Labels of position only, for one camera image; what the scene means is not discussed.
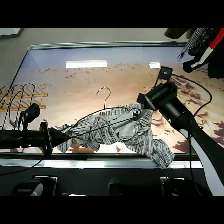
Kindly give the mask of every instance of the gray cloth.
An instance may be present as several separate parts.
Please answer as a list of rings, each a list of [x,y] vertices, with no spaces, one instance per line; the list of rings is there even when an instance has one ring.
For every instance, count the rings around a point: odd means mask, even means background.
[[[133,119],[134,114],[139,115],[135,120]],[[174,154],[165,142],[153,139],[151,120],[152,111],[143,109],[141,104],[113,108],[88,116],[76,126],[72,125],[72,128],[67,124],[58,128],[69,136],[76,136],[62,143],[58,148],[65,152],[72,143],[78,142],[83,147],[97,151],[100,144],[110,145],[123,142],[128,149],[145,155],[166,168],[173,161]]]

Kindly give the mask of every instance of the robotic arm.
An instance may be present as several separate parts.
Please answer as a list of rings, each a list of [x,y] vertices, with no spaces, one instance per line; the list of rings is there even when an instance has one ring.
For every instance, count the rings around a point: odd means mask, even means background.
[[[162,76],[171,76],[165,67],[160,72]],[[159,110],[174,129],[186,138],[188,134],[191,136],[192,147],[201,160],[212,194],[224,196],[224,149],[198,126],[192,113],[179,101],[177,86],[169,81],[159,84],[147,94],[139,94],[137,102],[146,109]]]

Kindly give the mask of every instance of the table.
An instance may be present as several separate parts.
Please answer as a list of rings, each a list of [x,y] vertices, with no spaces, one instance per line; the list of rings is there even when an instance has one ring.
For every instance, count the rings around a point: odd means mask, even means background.
[[[30,101],[41,107],[41,114],[29,125],[30,129],[38,129],[43,119],[48,121],[49,127],[61,126],[65,123],[75,123],[83,116],[102,109],[108,91],[102,90],[96,95],[101,87],[111,90],[111,96],[106,102],[107,107],[136,103],[138,93],[150,91],[159,72],[158,68],[150,68],[149,64],[159,62],[161,66],[173,68],[174,74],[199,82],[212,93],[212,103],[200,111],[196,120],[207,134],[224,146],[224,80],[209,79],[203,71],[185,73],[182,63],[190,60],[190,56],[177,61],[182,48],[181,44],[167,43],[34,45],[27,51],[12,85],[17,85],[19,90],[20,85],[27,84],[27,94],[23,94],[24,109]],[[100,61],[100,66],[106,62],[106,66],[74,68],[80,61]],[[173,78],[173,81],[179,87],[178,98],[192,113],[209,99],[200,87],[177,77]],[[33,87],[28,83],[35,85],[35,96],[32,99],[29,94],[32,93]],[[2,80],[2,87],[4,85],[9,83]],[[13,111],[12,106],[11,119],[15,120],[16,115],[17,111]],[[0,123],[4,118],[5,110],[2,110]],[[8,119],[5,128],[12,128]],[[153,114],[152,131],[154,138],[164,140],[173,152],[188,152],[188,142],[171,128],[159,112]]]

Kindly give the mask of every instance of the crumpled garment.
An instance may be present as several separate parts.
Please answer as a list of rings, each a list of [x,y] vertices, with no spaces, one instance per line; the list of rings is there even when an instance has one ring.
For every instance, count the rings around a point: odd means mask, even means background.
[[[174,154],[164,141],[153,139],[151,122],[152,111],[143,109],[141,104],[120,106],[88,116],[72,125],[72,128],[67,124],[58,128],[63,130],[63,133],[73,136],[58,148],[65,152],[74,142],[78,142],[83,147],[97,151],[100,144],[122,142],[128,149],[145,155],[162,168],[166,168],[173,161]]]

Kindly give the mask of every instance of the hanger hook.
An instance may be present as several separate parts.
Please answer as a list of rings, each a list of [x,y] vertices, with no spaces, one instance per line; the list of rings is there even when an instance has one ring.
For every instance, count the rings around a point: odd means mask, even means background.
[[[106,101],[107,101],[107,99],[108,99],[108,98],[110,97],[110,95],[111,95],[111,90],[110,90],[110,88],[104,86],[104,87],[101,87],[100,89],[98,89],[96,95],[97,95],[97,94],[100,92],[100,90],[102,90],[102,89],[108,89],[108,91],[109,91],[109,95],[108,95],[108,96],[106,97],[106,99],[104,100],[104,109],[106,109]]]

